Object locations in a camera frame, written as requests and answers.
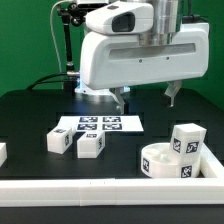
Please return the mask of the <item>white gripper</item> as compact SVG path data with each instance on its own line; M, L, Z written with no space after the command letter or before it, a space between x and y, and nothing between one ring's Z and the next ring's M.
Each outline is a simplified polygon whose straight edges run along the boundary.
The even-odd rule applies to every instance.
M112 88L121 113L117 87L169 81L164 99L173 107L181 80L207 71L209 24L187 22L179 1L116 1L88 13L86 27L81 79L93 90Z

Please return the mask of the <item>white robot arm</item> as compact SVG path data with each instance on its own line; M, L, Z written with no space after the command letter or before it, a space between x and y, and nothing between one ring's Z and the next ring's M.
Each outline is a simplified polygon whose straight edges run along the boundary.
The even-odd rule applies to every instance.
M183 0L116 1L89 12L80 57L80 91L111 96L125 109L125 86L166 82L168 106L184 79L208 68L209 24L182 13Z

